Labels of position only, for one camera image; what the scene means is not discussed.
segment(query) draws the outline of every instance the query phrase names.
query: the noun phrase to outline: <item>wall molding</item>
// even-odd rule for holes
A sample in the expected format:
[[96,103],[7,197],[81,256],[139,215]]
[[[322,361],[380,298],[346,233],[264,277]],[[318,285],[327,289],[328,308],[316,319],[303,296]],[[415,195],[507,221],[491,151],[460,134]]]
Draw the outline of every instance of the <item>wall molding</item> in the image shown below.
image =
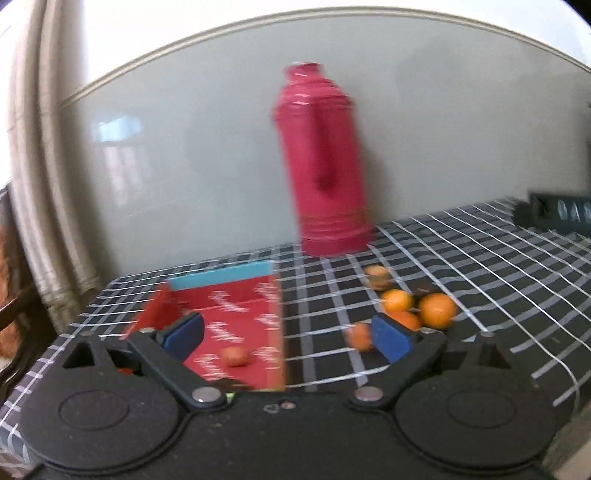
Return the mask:
[[65,98],[61,104],[61,108],[65,108],[78,100],[90,95],[92,92],[98,90],[102,86],[116,80],[117,78],[125,75],[136,68],[141,67],[151,61],[162,58],[166,55],[190,47],[197,43],[212,40],[214,38],[221,37],[223,35],[229,35],[232,33],[240,32],[242,30],[248,30],[251,28],[259,28],[267,25],[273,25],[276,23],[291,22],[297,20],[308,20],[312,18],[326,18],[326,17],[352,17],[352,16],[388,16],[388,17],[403,17],[403,18],[420,18],[422,20],[433,20],[446,23],[453,23],[458,25],[464,25],[465,27],[477,28],[479,30],[489,31],[506,37],[514,38],[522,41],[534,47],[545,50],[557,57],[565,59],[573,65],[583,69],[587,73],[591,73],[591,68],[584,63],[574,59],[573,57],[561,52],[560,50],[551,47],[545,43],[542,43],[533,38],[527,37],[523,34],[515,31],[498,27],[493,24],[482,22],[479,20],[473,20],[470,18],[460,17],[457,15],[416,10],[401,7],[329,7],[319,9],[307,9],[285,12],[280,14],[266,15],[264,17],[250,18],[248,20],[242,20],[234,22],[222,27],[212,28],[203,32],[199,32],[188,37],[182,38],[170,44],[164,45],[156,50],[153,50],[145,55],[142,55],[134,60],[131,60],[115,70],[103,75],[102,77],[88,83],[84,87],[81,87],[75,91],[72,95]]

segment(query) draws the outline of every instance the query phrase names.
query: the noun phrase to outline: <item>thermos handle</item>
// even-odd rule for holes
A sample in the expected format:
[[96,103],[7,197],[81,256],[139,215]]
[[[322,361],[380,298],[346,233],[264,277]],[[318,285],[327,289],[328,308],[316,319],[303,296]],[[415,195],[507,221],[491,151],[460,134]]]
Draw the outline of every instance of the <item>thermos handle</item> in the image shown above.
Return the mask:
[[312,175],[314,183],[320,190],[328,190],[335,181],[330,145],[326,138],[320,106],[310,102],[309,107],[311,112],[312,149],[314,151],[311,166]]

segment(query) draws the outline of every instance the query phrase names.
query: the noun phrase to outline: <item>red box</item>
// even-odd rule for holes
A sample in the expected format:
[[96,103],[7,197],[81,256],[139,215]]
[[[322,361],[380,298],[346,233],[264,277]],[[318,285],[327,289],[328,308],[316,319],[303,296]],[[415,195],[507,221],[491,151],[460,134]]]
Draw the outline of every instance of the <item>red box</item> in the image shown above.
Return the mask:
[[[233,378],[257,390],[285,386],[281,308],[271,262],[253,262],[177,277],[160,285],[125,336],[143,327],[165,328],[189,311],[204,319],[203,342],[184,361],[208,381]],[[219,351],[241,346],[252,357],[227,368]]]

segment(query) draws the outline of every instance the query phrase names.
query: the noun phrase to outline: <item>orange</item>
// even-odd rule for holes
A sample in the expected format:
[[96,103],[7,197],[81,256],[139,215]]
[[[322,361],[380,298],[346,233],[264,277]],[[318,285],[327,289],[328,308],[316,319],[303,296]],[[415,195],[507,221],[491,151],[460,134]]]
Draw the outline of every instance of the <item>orange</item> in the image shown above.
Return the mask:
[[371,331],[365,323],[354,323],[347,331],[347,344],[359,352],[372,349]]
[[454,301],[443,293],[431,293],[418,304],[423,323],[431,328],[445,330],[457,314]]
[[396,320],[398,323],[404,325],[409,330],[415,332],[421,327],[421,320],[410,312],[392,312],[388,314],[392,320]]
[[413,296],[402,290],[388,290],[382,295],[384,312],[392,316],[394,312],[404,312],[413,306]]

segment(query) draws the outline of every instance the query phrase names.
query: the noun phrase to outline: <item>blue gripper pad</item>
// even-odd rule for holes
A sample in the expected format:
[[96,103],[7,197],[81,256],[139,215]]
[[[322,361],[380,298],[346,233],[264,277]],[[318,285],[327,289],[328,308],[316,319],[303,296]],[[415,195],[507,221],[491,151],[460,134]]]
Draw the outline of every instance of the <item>blue gripper pad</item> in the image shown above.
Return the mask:
[[170,355],[184,362],[203,342],[205,323],[200,313],[192,312],[181,317],[160,332],[159,341]]
[[371,319],[372,343],[391,364],[413,348],[415,337],[412,330],[385,313],[377,313]]

